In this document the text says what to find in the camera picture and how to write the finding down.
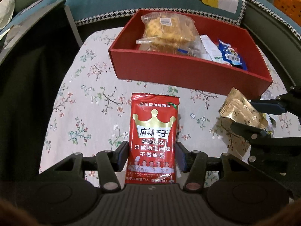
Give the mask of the gold foil snack packet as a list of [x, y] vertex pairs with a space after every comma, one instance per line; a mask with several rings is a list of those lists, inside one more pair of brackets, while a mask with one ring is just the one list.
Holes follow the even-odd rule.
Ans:
[[230, 131], [233, 123], [247, 125], [274, 135], [274, 127], [268, 114], [258, 112], [250, 101], [236, 88], [232, 88], [219, 109], [219, 125]]

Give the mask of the red spicy strip packet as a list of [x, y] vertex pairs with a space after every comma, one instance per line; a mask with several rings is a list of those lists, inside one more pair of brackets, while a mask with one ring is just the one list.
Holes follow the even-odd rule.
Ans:
[[177, 96], [134, 93], [131, 101], [130, 154], [125, 183], [174, 183], [174, 144], [180, 99]]

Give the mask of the orange plastic basket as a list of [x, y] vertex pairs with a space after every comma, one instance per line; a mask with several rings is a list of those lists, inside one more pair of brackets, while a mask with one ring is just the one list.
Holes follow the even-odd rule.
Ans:
[[274, 0], [273, 5], [300, 26], [300, 0]]

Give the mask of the crispy pastry clear bag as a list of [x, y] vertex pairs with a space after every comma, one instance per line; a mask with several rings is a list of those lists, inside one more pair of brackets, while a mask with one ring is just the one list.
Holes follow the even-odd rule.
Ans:
[[141, 17], [142, 38], [136, 44], [147, 51], [197, 56], [202, 51], [194, 20], [186, 15], [151, 12]]

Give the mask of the floral tablecloth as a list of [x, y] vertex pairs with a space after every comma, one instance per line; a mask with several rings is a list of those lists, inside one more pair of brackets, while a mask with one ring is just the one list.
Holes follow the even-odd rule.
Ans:
[[40, 162], [43, 172], [73, 153], [92, 157], [128, 140], [134, 92], [178, 96], [178, 140], [210, 157], [228, 152], [247, 161], [251, 147], [219, 117], [225, 96], [202, 90], [117, 78], [108, 49], [120, 29], [90, 35], [58, 90]]

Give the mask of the blue snack packet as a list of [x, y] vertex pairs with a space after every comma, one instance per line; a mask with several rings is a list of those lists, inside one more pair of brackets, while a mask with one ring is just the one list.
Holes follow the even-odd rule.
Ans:
[[228, 43], [218, 41], [218, 48], [222, 53], [223, 60], [231, 64], [231, 66], [247, 71], [244, 59], [232, 48]]

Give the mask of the white cloth on sofa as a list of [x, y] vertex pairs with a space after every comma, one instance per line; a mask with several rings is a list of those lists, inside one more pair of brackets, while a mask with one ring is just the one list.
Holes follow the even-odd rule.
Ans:
[[1, 0], [0, 29], [2, 30], [12, 19], [15, 9], [15, 0]]

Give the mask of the red cardboard box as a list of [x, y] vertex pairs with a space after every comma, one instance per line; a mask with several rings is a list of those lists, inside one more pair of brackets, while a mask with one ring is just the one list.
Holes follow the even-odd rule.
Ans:
[[257, 99], [271, 85], [269, 70], [247, 30], [215, 19], [189, 14], [198, 32], [213, 42], [229, 43], [243, 57], [247, 70], [191, 56], [139, 50], [136, 40], [144, 32], [138, 10], [109, 48], [119, 79], [173, 85], [227, 95], [236, 88], [248, 99]]

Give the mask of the white silver snack pouch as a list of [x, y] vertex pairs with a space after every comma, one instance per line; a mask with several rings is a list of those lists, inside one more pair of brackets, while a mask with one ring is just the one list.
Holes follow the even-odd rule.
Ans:
[[206, 52], [209, 54], [213, 62], [228, 65], [228, 66], [231, 65], [229, 62], [223, 60], [221, 51], [207, 35], [201, 35], [200, 39], [204, 45]]

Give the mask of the dark green sofa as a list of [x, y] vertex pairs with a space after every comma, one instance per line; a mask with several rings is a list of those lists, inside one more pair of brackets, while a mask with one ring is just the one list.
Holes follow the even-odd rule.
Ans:
[[[127, 17], [113, 18], [123, 24]], [[108, 21], [96, 21], [79, 26], [82, 34], [99, 27]], [[246, 0], [246, 9], [241, 21], [278, 60], [279, 67], [292, 83], [300, 84], [300, 26], [266, 0]]]

